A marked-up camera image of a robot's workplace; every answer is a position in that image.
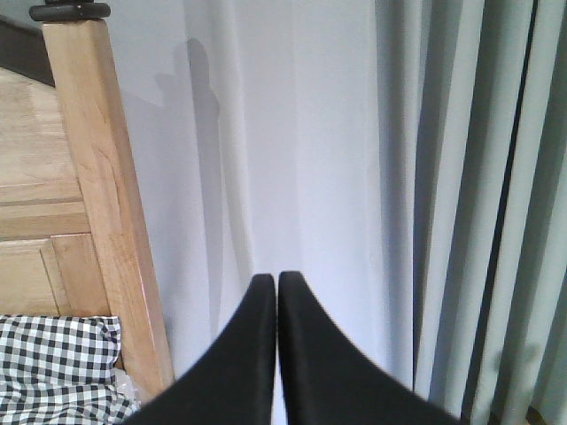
wooden panel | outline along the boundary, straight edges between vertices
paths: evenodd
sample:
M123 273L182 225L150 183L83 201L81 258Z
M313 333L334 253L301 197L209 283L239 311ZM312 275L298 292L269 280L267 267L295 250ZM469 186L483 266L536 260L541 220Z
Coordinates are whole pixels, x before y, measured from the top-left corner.
M0 187L78 183L55 89L0 68Z
M78 182L44 182L0 186L0 205L22 205L82 200Z
M82 201L37 204L0 204L0 240L23 239L89 231Z
M0 243L0 313L58 315L68 306L49 239Z
M127 372L151 395L173 369L106 24L43 25Z
M90 235L51 238L73 316L110 315Z

gingham pillow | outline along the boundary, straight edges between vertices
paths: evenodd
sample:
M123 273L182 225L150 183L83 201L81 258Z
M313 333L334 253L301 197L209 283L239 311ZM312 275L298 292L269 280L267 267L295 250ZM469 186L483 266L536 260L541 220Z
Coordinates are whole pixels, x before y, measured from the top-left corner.
M113 383L118 317L0 315L0 382Z

wooden headboard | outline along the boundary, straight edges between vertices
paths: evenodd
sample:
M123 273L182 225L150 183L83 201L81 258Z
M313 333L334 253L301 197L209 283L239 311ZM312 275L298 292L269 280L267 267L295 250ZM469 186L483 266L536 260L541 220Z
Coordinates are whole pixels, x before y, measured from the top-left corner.
M0 68L0 313L120 316L155 396L173 369L106 24L43 34L57 91Z

light blue curtain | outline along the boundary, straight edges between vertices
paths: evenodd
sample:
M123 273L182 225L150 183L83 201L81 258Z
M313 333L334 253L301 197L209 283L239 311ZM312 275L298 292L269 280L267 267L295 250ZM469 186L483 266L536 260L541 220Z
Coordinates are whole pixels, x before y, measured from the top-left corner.
M420 396L567 423L564 0L112 6L178 373L299 269Z

black and white checkered fabric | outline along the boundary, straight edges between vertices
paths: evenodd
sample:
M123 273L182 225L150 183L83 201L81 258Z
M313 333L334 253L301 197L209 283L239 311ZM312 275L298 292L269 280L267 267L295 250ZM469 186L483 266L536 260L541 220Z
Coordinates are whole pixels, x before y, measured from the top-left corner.
M113 383L118 317L0 316L0 381Z
M136 405L114 387L117 317L0 315L0 423L106 425Z
M49 385L0 382L0 423L107 425L135 411L112 385Z

